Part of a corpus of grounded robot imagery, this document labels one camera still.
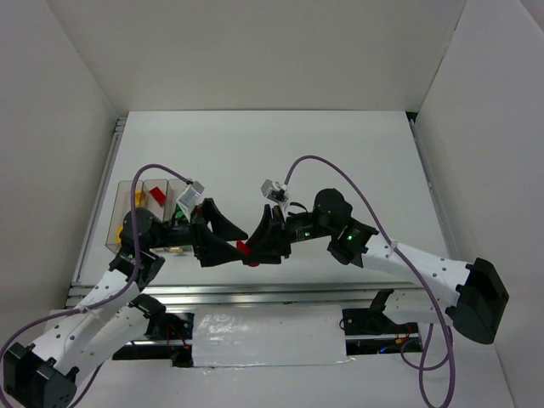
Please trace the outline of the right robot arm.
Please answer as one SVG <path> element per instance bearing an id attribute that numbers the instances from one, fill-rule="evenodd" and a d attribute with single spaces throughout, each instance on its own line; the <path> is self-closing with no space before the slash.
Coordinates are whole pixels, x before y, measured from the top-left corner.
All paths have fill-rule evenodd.
<path id="1" fill-rule="evenodd" d="M 261 191 L 271 203 L 252 236 L 238 246 L 244 264 L 280 264 L 294 244 L 327 237 L 327 250 L 340 264 L 383 272 L 425 291 L 425 301 L 403 308 L 400 295 L 381 290 L 371 306 L 381 320 L 396 325 L 444 322 L 476 343 L 495 341 L 509 294 L 491 262 L 442 258 L 388 239 L 353 218 L 352 206 L 335 189 L 319 191 L 312 210 L 300 213 L 286 210 L 285 185 L 267 180 Z"/>

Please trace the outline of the green printed lego brick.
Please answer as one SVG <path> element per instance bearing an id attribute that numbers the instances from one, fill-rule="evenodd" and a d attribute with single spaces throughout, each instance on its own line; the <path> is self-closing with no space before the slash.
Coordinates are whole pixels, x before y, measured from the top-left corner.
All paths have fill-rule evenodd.
<path id="1" fill-rule="evenodd" d="M 179 207 L 179 205 L 177 205 L 177 206 L 175 207 L 175 212 L 174 212 L 174 214 L 173 214 L 173 218 L 174 218 L 176 221 L 186 219 L 185 213 L 184 213 L 184 211 Z"/>

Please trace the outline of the green yellow striped lego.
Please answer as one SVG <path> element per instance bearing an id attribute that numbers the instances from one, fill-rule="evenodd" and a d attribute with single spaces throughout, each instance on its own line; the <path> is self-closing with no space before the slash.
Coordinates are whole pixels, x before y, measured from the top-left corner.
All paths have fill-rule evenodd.
<path id="1" fill-rule="evenodd" d="M 146 194 L 139 190 L 134 193 L 134 205 L 136 207 L 144 207 L 146 203 Z"/>

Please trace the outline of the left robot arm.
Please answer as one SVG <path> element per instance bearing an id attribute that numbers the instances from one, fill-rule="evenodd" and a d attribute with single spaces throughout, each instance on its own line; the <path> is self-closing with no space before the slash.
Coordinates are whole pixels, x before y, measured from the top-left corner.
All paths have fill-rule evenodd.
<path id="1" fill-rule="evenodd" d="M 232 244 L 247 237 L 211 199 L 181 220 L 162 221 L 145 208 L 131 209 L 119 251 L 86 297 L 52 315 L 54 326 L 29 345 L 11 338 L 3 346 L 1 400 L 12 397 L 24 407 L 74 406 L 81 382 L 125 343 L 168 340 L 184 328 L 183 319 L 144 292 L 165 263 L 155 249 L 191 246 L 201 266 L 212 267 L 243 259 Z"/>

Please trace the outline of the red lego brick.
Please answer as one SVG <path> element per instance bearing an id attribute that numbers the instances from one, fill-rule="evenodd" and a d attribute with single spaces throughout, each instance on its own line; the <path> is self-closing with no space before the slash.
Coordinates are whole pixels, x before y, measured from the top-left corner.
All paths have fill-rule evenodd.
<path id="1" fill-rule="evenodd" d="M 245 257 L 249 256 L 252 252 L 252 249 L 243 241 L 237 241 L 236 248 L 238 251 L 242 252 Z M 246 266 L 254 268 L 258 267 L 259 263 L 247 263 Z"/>

